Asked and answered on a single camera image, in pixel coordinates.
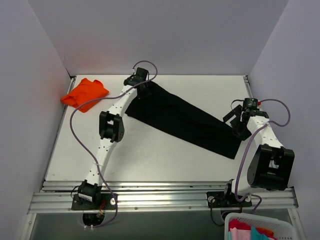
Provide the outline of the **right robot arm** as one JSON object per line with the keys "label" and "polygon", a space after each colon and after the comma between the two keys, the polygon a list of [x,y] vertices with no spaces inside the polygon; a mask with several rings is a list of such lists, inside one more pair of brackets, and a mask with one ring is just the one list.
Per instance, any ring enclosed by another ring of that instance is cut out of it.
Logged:
{"label": "right robot arm", "polygon": [[260,104],[256,98],[245,98],[223,117],[233,134],[247,141],[237,175],[222,193],[223,203],[230,207],[258,189],[284,191],[288,187],[295,153],[284,147],[272,129],[272,125],[285,127],[288,122],[271,120]]}

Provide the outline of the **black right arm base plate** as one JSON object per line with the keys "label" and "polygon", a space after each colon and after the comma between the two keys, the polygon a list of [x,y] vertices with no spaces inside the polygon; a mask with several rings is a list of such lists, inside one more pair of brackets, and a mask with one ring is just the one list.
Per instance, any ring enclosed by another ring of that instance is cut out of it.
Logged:
{"label": "black right arm base plate", "polygon": [[207,206],[209,208],[248,208],[252,207],[251,200],[244,200],[242,202],[238,202],[234,194],[225,196],[222,191],[208,191],[206,193]]}

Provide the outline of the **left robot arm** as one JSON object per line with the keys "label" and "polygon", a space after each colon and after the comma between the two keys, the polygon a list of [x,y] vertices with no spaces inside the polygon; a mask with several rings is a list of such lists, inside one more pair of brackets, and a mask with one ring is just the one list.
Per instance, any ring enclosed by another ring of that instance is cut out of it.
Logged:
{"label": "left robot arm", "polygon": [[130,103],[136,97],[150,95],[148,88],[149,71],[137,68],[134,73],[123,82],[123,88],[116,102],[107,111],[99,114],[99,146],[93,159],[92,166],[84,181],[78,188],[78,196],[83,204],[90,210],[95,210],[101,203],[101,189],[103,173],[117,143],[125,134],[123,115]]}

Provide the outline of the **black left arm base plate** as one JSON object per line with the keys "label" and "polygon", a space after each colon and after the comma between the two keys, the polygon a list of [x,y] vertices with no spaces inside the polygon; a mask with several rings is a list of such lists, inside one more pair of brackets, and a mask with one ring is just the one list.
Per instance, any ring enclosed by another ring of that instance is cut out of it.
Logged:
{"label": "black left arm base plate", "polygon": [[71,209],[73,211],[115,210],[115,198],[110,193],[102,193],[100,197],[91,202],[75,194],[73,196]]}

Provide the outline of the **black t shirt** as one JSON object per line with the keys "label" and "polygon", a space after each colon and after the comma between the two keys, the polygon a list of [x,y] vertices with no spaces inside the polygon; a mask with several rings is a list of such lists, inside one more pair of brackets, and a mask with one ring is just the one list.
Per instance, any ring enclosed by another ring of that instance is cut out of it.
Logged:
{"label": "black t shirt", "polygon": [[230,126],[154,82],[148,87],[151,95],[134,98],[125,111],[129,117],[223,157],[236,157],[241,140]]}

